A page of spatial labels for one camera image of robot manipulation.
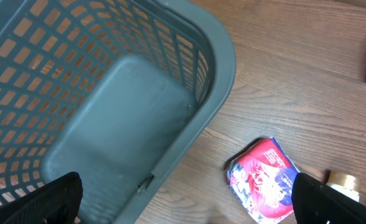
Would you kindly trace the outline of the red purple pad pack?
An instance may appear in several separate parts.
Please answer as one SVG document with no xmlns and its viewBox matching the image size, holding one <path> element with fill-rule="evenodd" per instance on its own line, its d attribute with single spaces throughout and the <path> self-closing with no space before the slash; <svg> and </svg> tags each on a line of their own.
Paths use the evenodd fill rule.
<svg viewBox="0 0 366 224">
<path fill-rule="evenodd" d="M 224 170 L 228 188 L 259 224 L 276 224 L 293 213 L 297 167 L 273 137 L 254 143 Z"/>
</svg>

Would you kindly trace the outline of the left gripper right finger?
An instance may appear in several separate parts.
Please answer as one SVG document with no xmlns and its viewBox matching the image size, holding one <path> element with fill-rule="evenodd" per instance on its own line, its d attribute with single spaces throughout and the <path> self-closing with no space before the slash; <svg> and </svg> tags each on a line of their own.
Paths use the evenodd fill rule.
<svg viewBox="0 0 366 224">
<path fill-rule="evenodd" d="M 300 172 L 293 184 L 298 224 L 366 224 L 366 206 Z"/>
</svg>

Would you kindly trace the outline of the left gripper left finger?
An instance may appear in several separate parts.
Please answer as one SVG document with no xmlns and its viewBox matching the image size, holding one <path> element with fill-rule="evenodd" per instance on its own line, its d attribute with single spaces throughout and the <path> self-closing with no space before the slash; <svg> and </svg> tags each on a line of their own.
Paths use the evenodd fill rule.
<svg viewBox="0 0 366 224">
<path fill-rule="evenodd" d="M 74 224 L 82 197 L 79 174 L 69 172 L 0 207 L 0 224 Z"/>
</svg>

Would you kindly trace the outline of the white tube gold cap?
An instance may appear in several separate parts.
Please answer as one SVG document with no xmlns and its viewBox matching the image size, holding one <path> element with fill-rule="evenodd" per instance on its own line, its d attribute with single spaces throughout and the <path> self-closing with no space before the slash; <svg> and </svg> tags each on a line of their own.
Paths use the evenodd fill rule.
<svg viewBox="0 0 366 224">
<path fill-rule="evenodd" d="M 327 185 L 345 196 L 360 202 L 360 188 L 362 181 L 349 174 L 340 171 L 330 171 Z"/>
</svg>

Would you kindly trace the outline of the grey plastic basket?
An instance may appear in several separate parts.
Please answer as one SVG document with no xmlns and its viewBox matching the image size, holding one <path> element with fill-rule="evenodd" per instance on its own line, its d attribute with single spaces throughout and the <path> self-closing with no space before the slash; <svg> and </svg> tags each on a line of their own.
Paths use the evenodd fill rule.
<svg viewBox="0 0 366 224">
<path fill-rule="evenodd" d="M 76 172 L 74 220 L 134 223 L 234 77 L 190 1 L 0 1 L 0 210 Z"/>
</svg>

